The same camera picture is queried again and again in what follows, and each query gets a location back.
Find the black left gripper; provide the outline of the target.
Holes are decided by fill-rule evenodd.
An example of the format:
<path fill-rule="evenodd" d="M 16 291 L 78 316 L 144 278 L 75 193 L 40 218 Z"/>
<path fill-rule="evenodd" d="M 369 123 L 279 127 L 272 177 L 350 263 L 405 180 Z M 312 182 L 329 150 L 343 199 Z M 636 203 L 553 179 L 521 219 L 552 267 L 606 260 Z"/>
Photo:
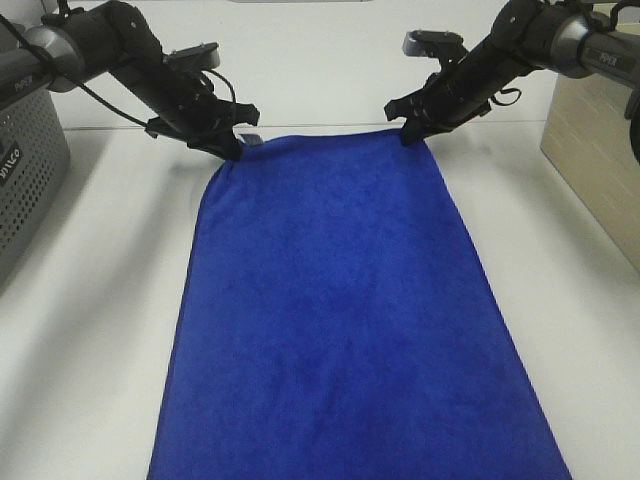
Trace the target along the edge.
<path fill-rule="evenodd" d="M 176 74 L 147 76 L 145 104 L 156 114 L 146 124 L 150 136 L 181 140 L 222 159 L 241 158 L 242 142 L 233 128 L 255 126 L 260 118 L 255 105 L 221 100 L 209 87 Z"/>

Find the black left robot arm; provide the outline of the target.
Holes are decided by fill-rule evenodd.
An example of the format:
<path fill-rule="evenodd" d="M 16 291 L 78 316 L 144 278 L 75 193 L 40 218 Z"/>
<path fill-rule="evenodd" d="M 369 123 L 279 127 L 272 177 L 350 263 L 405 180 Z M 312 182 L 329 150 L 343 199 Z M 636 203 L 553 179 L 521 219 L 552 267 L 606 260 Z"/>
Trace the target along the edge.
<path fill-rule="evenodd" d="M 259 121 L 254 105 L 216 96 L 211 80 L 220 64 L 217 43 L 165 53 L 141 11 L 129 3 L 108 1 L 85 10 L 62 1 L 58 12 L 25 32 L 7 19 L 1 25 L 17 42 L 1 56 L 3 108 L 42 88 L 84 89 L 108 73 L 154 112 L 141 124 L 148 135 L 230 161 L 242 155 L 234 127 Z"/>

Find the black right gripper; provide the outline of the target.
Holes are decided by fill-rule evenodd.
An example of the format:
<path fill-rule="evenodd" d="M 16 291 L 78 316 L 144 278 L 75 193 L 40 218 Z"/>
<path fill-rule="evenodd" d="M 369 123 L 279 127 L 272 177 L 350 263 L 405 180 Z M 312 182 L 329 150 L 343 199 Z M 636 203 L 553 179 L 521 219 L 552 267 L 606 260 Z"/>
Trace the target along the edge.
<path fill-rule="evenodd" d="M 458 66 L 448 73 L 433 74 L 422 88 L 390 100 L 384 114 L 389 121 L 404 120 L 400 139 L 403 146 L 410 146 L 484 116 L 491 110 L 492 94 L 491 69 Z"/>

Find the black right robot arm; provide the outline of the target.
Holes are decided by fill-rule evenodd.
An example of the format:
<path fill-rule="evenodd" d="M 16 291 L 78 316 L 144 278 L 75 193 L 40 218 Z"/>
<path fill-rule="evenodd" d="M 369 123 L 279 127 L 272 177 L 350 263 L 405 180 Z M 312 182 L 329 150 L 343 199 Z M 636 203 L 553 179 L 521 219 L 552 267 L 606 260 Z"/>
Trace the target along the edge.
<path fill-rule="evenodd" d="M 413 30 L 402 50 L 440 64 L 418 90 L 389 101 L 388 120 L 403 119 L 401 142 L 449 133 L 484 116 L 510 82 L 536 70 L 572 79 L 597 74 L 630 88 L 624 110 L 632 151 L 639 151 L 639 38 L 621 32 L 619 14 L 637 2 L 619 1 L 601 14 L 583 1 L 511 0 L 495 18 L 489 34 L 473 49 L 450 31 Z"/>

